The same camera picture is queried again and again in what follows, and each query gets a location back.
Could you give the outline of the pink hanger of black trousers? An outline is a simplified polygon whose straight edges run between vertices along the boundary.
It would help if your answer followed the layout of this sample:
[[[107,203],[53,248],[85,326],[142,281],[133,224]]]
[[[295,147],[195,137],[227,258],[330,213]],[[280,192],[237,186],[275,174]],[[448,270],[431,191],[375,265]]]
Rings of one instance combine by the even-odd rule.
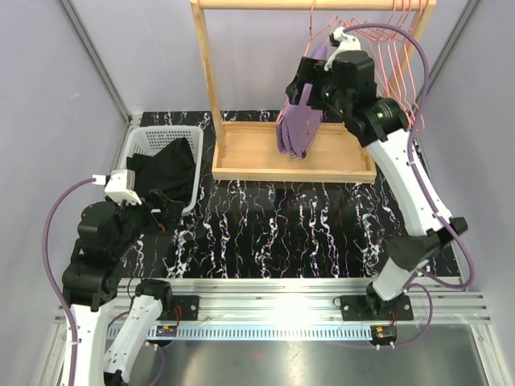
[[[372,57],[377,62],[376,75],[381,86],[383,97],[400,97],[400,85],[396,70],[398,69],[398,47],[400,36],[391,30],[368,28],[355,30],[355,36],[360,36],[366,42]]]

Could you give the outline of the purple trousers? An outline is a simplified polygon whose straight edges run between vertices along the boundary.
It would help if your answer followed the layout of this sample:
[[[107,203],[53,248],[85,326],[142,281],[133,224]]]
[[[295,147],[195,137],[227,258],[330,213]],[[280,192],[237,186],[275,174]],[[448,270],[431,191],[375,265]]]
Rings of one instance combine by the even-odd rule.
[[[292,158],[305,158],[323,121],[323,111],[307,105],[312,85],[305,84],[300,101],[292,105],[287,101],[276,122],[278,151]]]

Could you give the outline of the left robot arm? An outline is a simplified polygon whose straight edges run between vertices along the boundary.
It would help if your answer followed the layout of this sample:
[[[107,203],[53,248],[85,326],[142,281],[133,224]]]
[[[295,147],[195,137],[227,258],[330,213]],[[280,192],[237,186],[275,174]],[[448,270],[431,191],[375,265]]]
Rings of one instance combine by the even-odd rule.
[[[69,307],[67,385],[126,385],[140,347],[157,319],[178,315],[169,282],[143,279],[113,345],[105,352],[109,317],[122,279],[122,261],[142,235],[173,230],[184,204],[153,191],[140,204],[113,200],[86,207],[71,262],[62,276]]]

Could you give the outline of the black trousers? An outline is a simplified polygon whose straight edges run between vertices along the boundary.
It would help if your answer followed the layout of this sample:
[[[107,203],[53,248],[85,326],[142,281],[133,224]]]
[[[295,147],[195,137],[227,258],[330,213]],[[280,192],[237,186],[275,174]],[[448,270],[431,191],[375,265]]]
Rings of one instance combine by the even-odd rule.
[[[140,197],[161,191],[170,200],[191,202],[196,163],[186,138],[175,139],[154,156],[127,157],[126,168],[135,173],[134,190]]]

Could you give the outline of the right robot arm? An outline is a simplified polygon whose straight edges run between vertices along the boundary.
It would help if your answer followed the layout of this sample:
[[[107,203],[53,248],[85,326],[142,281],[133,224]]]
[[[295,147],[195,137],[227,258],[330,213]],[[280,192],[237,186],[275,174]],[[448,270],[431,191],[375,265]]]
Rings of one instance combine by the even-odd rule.
[[[388,260],[358,302],[360,313],[379,319],[396,311],[408,283],[468,224],[440,201],[411,146],[404,110],[378,95],[374,75],[373,59],[365,51],[344,51],[334,60],[303,57],[286,95],[293,105],[336,113],[396,197],[407,234],[388,241]]]

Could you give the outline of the pink hanger holding purple trousers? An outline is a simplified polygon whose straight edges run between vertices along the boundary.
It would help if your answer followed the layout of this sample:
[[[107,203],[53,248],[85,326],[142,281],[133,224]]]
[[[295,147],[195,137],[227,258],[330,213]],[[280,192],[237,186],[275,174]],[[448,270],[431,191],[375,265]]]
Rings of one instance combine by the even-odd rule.
[[[307,45],[306,45],[306,48],[305,48],[305,51],[303,53],[302,56],[306,56],[309,51],[310,51],[310,46],[311,46],[311,42],[315,39],[317,39],[320,35],[322,35],[326,30],[330,29],[333,25],[336,24],[336,22],[338,21],[338,15],[335,14],[328,22],[327,24],[322,27],[318,32],[314,33],[314,28],[313,28],[313,23],[314,23],[314,14],[315,14],[315,7],[316,7],[316,4],[317,4],[317,1],[316,0],[313,0],[311,2],[311,8],[310,8],[310,14],[309,14],[309,27],[308,27],[308,32],[309,32],[309,38],[308,38],[308,41],[307,41]],[[288,102],[288,99],[286,98],[284,100],[284,104],[283,104],[283,107],[282,109],[280,110],[279,114],[278,114],[278,117],[276,119],[276,125],[279,125],[282,123],[282,120],[283,120],[283,113],[284,113],[284,109],[286,108],[286,103]]]

